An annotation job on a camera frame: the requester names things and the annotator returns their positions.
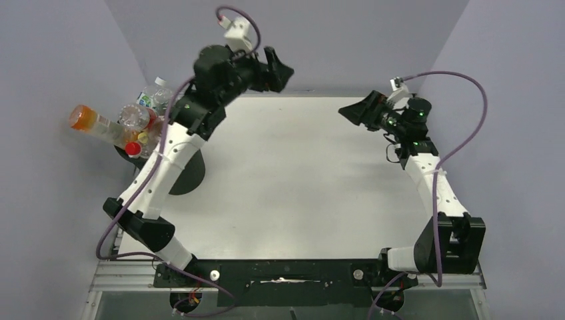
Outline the clear bottle blue green label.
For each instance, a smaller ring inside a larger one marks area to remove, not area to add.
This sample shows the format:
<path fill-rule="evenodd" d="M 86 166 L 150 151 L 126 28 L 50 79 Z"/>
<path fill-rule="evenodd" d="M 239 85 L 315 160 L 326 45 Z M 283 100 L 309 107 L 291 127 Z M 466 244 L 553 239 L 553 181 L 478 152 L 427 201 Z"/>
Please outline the clear bottle blue green label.
<path fill-rule="evenodd" d="M 165 114 L 169 100 L 173 96 L 173 90 L 167 85 L 167 81 L 156 77 L 153 84 L 147 85 L 138 95 L 136 103 L 152 109 L 157 115 Z"/>

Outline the black ribbed plastic bin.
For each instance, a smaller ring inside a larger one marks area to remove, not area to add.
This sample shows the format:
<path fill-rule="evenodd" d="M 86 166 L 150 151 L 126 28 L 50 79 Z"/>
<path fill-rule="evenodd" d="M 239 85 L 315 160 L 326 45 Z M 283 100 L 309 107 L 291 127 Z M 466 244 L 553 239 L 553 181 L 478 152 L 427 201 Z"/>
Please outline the black ribbed plastic bin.
<path fill-rule="evenodd" d="M 123 149 L 116 146 L 114 148 L 124 160 L 132 163 L 137 169 L 142 169 L 147 162 L 143 158 L 130 158 Z M 171 187 L 169 195 L 184 195 L 194 191 L 203 182 L 205 173 L 206 167 L 202 151 L 197 151 Z"/>

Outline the yellow juice bottle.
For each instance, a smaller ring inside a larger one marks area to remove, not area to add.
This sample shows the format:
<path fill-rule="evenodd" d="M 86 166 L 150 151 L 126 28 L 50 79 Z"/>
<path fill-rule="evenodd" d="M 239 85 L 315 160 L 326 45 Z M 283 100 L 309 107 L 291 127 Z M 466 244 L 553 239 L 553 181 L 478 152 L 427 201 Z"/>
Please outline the yellow juice bottle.
<path fill-rule="evenodd" d="M 148 143 L 148 141 L 149 141 L 149 136 L 148 136 L 147 132 L 141 132 L 141 133 L 138 134 L 137 142 L 139 144 L 145 145 L 145 144 Z"/>

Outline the orange drink bottle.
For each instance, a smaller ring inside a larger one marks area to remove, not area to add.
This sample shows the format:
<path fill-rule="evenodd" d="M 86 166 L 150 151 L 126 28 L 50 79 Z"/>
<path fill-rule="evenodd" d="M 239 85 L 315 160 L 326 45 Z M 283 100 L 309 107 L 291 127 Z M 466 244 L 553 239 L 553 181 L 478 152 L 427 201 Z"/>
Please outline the orange drink bottle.
<path fill-rule="evenodd" d="M 135 131 L 114 122 L 86 105 L 78 105 L 71 112 L 68 123 L 70 128 L 124 149 L 125 145 L 137 140 Z"/>

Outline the clear bottle red blue label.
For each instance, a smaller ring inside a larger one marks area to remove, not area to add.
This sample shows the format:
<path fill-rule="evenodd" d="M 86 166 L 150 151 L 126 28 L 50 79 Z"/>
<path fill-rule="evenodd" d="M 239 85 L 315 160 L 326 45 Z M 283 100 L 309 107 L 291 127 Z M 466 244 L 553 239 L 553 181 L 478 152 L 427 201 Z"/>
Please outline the clear bottle red blue label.
<path fill-rule="evenodd" d="M 158 115 L 153 109 L 132 103 L 122 107 L 118 120 L 130 130 L 144 131 L 150 129 L 157 118 Z"/>

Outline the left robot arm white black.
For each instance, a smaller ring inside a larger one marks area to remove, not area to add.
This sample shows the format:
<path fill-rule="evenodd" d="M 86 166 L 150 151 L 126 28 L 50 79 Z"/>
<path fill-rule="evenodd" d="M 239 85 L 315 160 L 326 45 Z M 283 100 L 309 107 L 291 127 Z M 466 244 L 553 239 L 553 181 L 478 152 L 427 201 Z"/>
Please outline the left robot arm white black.
<path fill-rule="evenodd" d="M 175 238 L 175 226 L 161 217 L 165 200 L 193 156 L 226 117 L 226 106 L 245 91 L 280 93 L 294 75 L 273 47 L 264 48 L 266 62 L 254 52 L 210 45 L 193 64 L 194 75 L 181 85 L 184 95 L 172 98 L 165 112 L 161 140 L 137 178 L 103 211 L 149 255 L 177 270 L 187 270 L 195 256 Z"/>

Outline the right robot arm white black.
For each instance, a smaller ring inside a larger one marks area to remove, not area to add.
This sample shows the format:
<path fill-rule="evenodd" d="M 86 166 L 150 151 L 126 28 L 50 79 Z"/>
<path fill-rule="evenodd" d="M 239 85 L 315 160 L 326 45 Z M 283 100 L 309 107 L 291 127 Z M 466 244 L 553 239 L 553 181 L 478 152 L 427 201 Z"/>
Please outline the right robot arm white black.
<path fill-rule="evenodd" d="M 431 110 L 431 103 L 423 98 L 399 99 L 378 91 L 338 110 L 356 126 L 384 132 L 430 217 L 414 245 L 383 250 L 384 260 L 375 265 L 374 274 L 385 285 L 394 283 L 402 271 L 471 274 L 478 264 L 486 226 L 483 219 L 471 216 L 448 182 L 428 136 Z"/>

